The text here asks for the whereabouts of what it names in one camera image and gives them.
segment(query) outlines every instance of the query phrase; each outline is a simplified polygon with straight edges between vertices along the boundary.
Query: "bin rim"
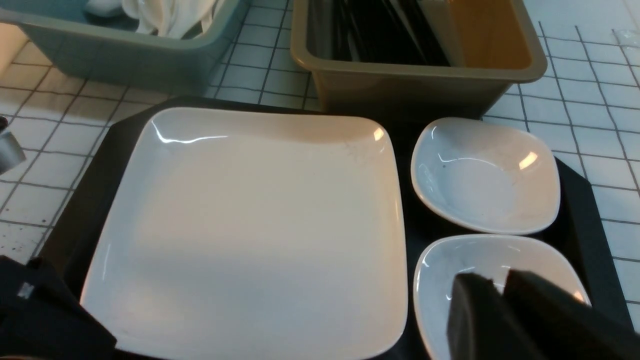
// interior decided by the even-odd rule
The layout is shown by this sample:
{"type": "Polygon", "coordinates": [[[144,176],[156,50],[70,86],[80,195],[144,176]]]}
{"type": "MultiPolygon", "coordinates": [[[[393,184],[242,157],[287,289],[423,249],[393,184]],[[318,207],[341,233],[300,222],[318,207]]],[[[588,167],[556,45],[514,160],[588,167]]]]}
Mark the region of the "bin rim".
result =
{"type": "Polygon", "coordinates": [[[443,79],[477,79],[530,83],[542,78],[547,71],[547,57],[522,0],[511,0],[514,13],[531,52],[531,64],[524,69],[479,69],[468,67],[436,67],[425,65],[395,65],[360,63],[321,59],[307,48],[308,9],[310,0],[294,0],[291,26],[291,56],[304,69],[311,72],[349,74],[379,74],[400,77],[431,77],[443,79]]]}
{"type": "Polygon", "coordinates": [[[52,17],[41,15],[20,13],[13,10],[4,9],[1,5],[0,22],[13,24],[18,27],[34,26],[38,28],[53,29],[64,33],[72,33],[75,35],[120,42],[125,45],[155,47],[171,51],[189,51],[198,50],[202,47],[212,44],[214,41],[221,38],[223,36],[225,28],[227,27],[227,24],[231,20],[231,17],[234,15],[235,9],[238,7],[239,3],[243,1],[244,0],[225,1],[218,10],[221,12],[218,15],[218,19],[224,19],[224,21],[214,21],[211,27],[203,35],[188,40],[150,36],[146,34],[135,33],[133,31],[111,29],[97,25],[83,24],[80,22],[63,19],[55,19],[52,17]]]}

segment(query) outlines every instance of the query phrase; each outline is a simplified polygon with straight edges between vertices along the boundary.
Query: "small white bowl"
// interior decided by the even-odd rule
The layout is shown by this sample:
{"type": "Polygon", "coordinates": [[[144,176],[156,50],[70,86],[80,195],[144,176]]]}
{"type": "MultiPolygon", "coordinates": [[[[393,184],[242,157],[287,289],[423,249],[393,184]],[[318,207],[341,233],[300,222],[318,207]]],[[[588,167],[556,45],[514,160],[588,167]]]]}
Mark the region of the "small white bowl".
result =
{"type": "Polygon", "coordinates": [[[578,275],[560,252],[532,238],[473,234],[427,247],[413,276],[413,306],[422,341],[432,359],[450,360],[447,321],[453,279],[472,272],[492,279],[500,293],[509,269],[529,270],[590,305],[578,275]]]}
{"type": "Polygon", "coordinates": [[[560,208],[551,150],[529,133],[478,120],[430,123],[413,150],[411,180],[433,212],[484,233],[536,233],[560,208]]]}

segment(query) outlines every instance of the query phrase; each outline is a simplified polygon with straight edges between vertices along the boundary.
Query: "light blue plastic bin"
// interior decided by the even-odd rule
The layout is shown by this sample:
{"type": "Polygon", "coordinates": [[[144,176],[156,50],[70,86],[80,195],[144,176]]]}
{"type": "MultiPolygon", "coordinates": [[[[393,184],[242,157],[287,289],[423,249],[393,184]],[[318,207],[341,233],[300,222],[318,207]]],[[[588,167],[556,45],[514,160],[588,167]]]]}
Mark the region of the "light blue plastic bin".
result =
{"type": "Polygon", "coordinates": [[[124,16],[90,17],[83,11],[87,0],[0,0],[0,22],[18,25],[67,75],[200,92],[242,28],[251,1],[225,0],[209,30],[189,40],[137,34],[137,21],[124,16]]]}

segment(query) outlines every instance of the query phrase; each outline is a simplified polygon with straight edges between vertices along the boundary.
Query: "white plate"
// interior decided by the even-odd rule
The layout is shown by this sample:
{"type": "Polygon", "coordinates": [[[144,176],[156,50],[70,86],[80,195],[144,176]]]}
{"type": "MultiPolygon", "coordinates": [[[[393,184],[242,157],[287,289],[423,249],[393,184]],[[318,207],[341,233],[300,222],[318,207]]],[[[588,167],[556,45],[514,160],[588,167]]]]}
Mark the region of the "white plate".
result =
{"type": "Polygon", "coordinates": [[[453,279],[472,272],[492,279],[500,293],[509,269],[529,270],[589,303],[569,261],[532,238],[473,234],[440,239],[427,247],[415,268],[413,305],[422,341],[434,360],[450,360],[447,321],[453,279]]]}
{"type": "Polygon", "coordinates": [[[362,118],[174,108],[129,160],[81,303],[163,359],[365,359],[407,314],[386,131],[362,118]]]}
{"type": "Polygon", "coordinates": [[[549,148],[529,133],[477,120],[430,123],[413,150],[411,179],[429,209],[485,233],[536,233],[560,208],[549,148]]]}

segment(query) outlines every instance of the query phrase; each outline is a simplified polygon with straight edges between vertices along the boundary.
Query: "square plate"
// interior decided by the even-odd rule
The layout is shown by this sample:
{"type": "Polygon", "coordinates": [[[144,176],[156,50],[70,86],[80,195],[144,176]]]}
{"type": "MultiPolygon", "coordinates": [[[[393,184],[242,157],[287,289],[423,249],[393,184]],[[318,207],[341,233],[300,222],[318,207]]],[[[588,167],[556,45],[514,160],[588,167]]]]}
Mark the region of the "square plate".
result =
{"type": "Polygon", "coordinates": [[[81,304],[165,359],[364,359],[404,330],[386,131],[353,117],[171,108],[142,131],[81,304]]]}

